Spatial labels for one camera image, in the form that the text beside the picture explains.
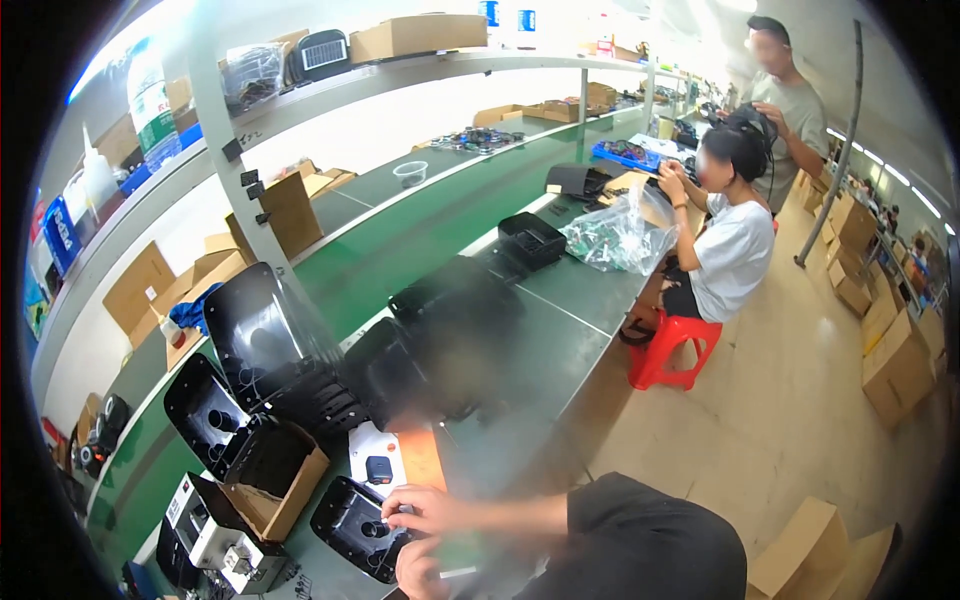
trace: white machine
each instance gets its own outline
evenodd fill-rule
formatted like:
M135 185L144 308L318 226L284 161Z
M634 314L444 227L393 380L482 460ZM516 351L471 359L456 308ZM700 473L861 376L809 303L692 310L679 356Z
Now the white machine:
M223 573L238 595L266 593L287 560L283 546L260 541L216 482L186 473L166 518L197 568Z

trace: tiled floor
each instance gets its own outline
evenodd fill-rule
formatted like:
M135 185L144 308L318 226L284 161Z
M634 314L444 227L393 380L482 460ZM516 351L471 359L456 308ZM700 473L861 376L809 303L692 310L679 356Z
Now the tiled floor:
M859 320L837 300L817 240L797 267L813 217L794 200L779 216L770 273L688 393L625 393L626 352L613 348L603 386L630 394L593 457L726 518L748 557L808 495L836 504L852 539L899 521L908 534L946 443L947 402L932 396L890 434L860 389Z

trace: clear plastic bag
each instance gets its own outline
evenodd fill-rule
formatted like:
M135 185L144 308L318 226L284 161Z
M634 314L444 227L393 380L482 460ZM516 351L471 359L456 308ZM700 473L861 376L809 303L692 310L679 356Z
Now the clear plastic bag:
M633 187L609 208L577 217L560 230L566 251L594 269L648 276L677 243L670 204L655 191Z
M284 46L286 42L269 42L227 50L227 63L220 70L220 78L231 117L280 93Z

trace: gray t-shirt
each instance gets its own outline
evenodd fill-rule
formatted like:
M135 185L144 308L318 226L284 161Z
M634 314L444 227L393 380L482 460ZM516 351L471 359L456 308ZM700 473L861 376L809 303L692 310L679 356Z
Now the gray t-shirt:
M748 102L765 102L779 108L783 112L787 127L821 157L827 156L827 110L812 85L807 82L799 85L781 84L773 75L760 71L743 90L741 103ZM774 144L774 164L768 165L763 177L754 181L754 189L761 196L767 198L769 195L770 209L773 212L780 212L783 208L793 179L799 171L800 166L790 156L786 142L778 138Z

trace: workbench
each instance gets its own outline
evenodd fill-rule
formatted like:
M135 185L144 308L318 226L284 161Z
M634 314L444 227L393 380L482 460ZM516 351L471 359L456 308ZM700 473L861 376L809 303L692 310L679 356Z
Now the workbench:
M631 137L641 129L640 117L638 110L620 111L481 160L473 153L424 148L385 164L314 201L324 230L337 234L312 254L292 261L295 273L335 339L355 337L384 314L391 294L453 255L482 259L492 252L501 219L529 210L559 228L582 215L582 203L543 193L547 171L557 163L590 162L594 143ZM530 134L556 126L524 117L502 129ZM392 203L402 192L393 168L409 160L426 160L428 177L446 176ZM458 170L468 162L468 168ZM556 214L549 209L552 204L568 210ZM625 272L601 273L565 254L559 263L518 284L526 314L510 350L508 362L514 367L497 382L498 399L507 404L508 414L487 425L476 416L446 423L447 433L435 427L452 492L497 497L516 483L558 435L556 421L610 346L646 281L646 276ZM209 340L195 351L213 356ZM89 505L90 538L117 571L163 518L184 472L203 471L166 418L162 401L156 401L171 379L164 374L147 393ZM314 598L382 598L391 587L350 566L310 530L309 519L328 483L349 472L346 446L329 458L324 479L284 545L313 581ZM148 567L157 585L169 588L156 565L148 562ZM265 597L293 599L293 583Z

